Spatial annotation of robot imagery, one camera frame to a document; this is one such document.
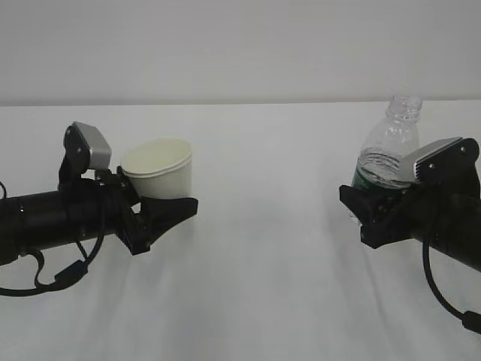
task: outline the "white wall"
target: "white wall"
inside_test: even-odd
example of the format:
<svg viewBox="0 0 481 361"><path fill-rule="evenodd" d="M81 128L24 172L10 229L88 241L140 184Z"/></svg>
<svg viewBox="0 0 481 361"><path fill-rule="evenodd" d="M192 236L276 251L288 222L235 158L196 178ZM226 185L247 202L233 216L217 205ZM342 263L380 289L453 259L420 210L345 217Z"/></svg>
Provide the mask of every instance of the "white wall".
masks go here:
<svg viewBox="0 0 481 361"><path fill-rule="evenodd" d="M469 0L3 1L0 105L478 99L479 14Z"/></svg>

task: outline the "black cylinder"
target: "black cylinder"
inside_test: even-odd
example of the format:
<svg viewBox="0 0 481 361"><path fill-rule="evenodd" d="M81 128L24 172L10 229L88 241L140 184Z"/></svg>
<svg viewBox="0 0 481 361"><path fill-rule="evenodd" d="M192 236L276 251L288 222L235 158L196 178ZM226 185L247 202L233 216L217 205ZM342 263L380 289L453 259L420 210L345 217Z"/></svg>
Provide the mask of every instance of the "black cylinder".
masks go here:
<svg viewBox="0 0 481 361"><path fill-rule="evenodd" d="M97 236L101 203L105 234L115 232L116 190L81 180L67 191L32 194L0 201L0 264L26 249L44 249Z"/></svg>

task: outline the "cable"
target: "cable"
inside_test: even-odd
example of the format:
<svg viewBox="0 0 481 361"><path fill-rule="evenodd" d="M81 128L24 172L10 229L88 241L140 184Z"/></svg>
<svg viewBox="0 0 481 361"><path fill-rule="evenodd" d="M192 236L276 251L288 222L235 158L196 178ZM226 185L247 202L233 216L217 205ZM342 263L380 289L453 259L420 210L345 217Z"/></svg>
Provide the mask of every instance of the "cable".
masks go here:
<svg viewBox="0 0 481 361"><path fill-rule="evenodd" d="M429 244L431 243L431 237L426 237L422 242L422 267L424 268L424 274L426 276L426 281L428 282L429 288L431 288L434 297L438 302L454 317L462 320L463 314L456 308L454 308L441 294L439 288L437 288L436 283L433 279L433 274L431 272L431 264L429 262Z"/></svg>

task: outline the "white table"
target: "white table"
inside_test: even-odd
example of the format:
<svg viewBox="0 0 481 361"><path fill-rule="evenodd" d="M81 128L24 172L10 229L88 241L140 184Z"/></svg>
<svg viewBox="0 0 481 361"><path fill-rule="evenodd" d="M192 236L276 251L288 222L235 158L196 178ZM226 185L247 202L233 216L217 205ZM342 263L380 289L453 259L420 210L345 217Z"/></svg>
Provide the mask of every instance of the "white table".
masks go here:
<svg viewBox="0 0 481 361"><path fill-rule="evenodd" d="M371 250L338 201L386 103L0 108L0 179L11 196L56 188L73 121L97 126L112 168L174 135L194 148L199 214L132 257L109 237L77 286L0 298L0 359L319 361L479 359L479 337L445 312L421 244ZM422 143L481 140L481 102L426 102ZM46 252L48 281L79 257ZM481 311L481 275L437 252L433 273L461 310ZM28 257L0 270L30 287Z"/></svg>

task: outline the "bottle neck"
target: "bottle neck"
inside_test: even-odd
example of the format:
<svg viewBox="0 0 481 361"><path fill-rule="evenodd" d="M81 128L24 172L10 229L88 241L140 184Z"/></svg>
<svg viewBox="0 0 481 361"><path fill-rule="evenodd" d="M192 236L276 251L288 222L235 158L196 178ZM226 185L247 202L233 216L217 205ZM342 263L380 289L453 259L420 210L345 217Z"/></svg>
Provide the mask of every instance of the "bottle neck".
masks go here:
<svg viewBox="0 0 481 361"><path fill-rule="evenodd" d="M389 119L406 125L413 125L419 121L422 100L415 96L395 96L386 109Z"/></svg>

